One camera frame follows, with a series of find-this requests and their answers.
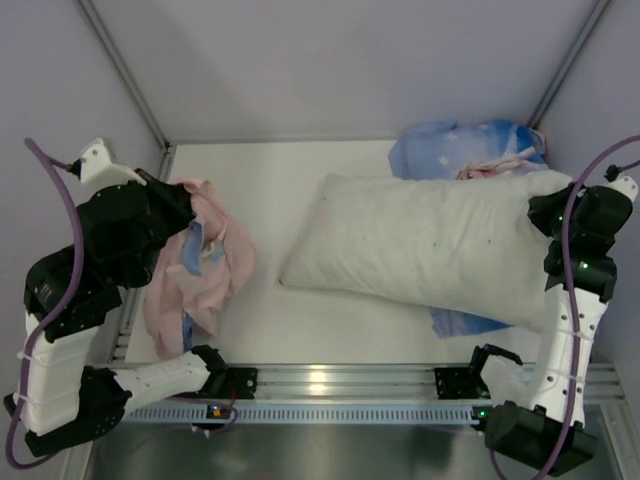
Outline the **pink pillowcase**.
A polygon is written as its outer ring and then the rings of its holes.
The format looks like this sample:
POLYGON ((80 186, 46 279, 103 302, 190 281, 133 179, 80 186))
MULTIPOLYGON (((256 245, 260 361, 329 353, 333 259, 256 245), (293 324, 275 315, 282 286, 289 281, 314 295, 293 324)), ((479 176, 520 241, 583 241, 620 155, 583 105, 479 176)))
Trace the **pink pillowcase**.
POLYGON ((193 330, 218 334, 218 315, 247 284, 256 250, 208 180, 176 182, 190 195, 195 218, 161 250, 145 288, 143 318, 155 351, 175 358, 193 346, 193 330))

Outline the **white pillow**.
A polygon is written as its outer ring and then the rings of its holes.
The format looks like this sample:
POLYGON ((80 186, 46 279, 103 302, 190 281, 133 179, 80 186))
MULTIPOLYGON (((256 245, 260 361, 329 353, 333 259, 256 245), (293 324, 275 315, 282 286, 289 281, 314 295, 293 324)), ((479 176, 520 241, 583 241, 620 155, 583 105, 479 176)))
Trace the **white pillow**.
POLYGON ((541 332, 549 241, 527 212, 569 182, 551 170, 467 181, 331 174, 279 280, 541 332))

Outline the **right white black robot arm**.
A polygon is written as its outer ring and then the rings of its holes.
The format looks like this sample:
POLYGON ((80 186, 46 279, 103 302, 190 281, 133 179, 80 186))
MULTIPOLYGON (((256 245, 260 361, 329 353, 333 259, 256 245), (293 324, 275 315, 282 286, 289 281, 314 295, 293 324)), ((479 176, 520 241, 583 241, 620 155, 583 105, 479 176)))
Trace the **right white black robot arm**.
POLYGON ((595 454, 597 440, 584 429, 586 373, 617 281, 608 252, 637 194, 636 182, 624 176, 530 199, 530 222, 551 240, 534 372, 524 379, 520 357, 494 345, 473 352, 471 371, 493 402, 479 416, 486 447, 535 469, 539 479, 566 474, 595 454))

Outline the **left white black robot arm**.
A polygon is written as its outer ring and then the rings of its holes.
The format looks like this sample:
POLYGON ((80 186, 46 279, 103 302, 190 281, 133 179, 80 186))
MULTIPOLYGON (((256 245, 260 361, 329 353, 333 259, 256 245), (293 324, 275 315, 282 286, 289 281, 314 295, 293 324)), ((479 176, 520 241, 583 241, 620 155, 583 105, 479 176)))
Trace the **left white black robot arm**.
POLYGON ((35 263, 24 293, 28 337, 21 378, 4 405, 39 463, 92 442, 129 413, 174 396, 205 398, 225 386, 218 351, 196 346, 130 370, 90 367, 91 343, 123 289, 147 285, 168 239, 195 215, 180 185, 158 180, 106 187, 72 206, 73 244, 35 263))

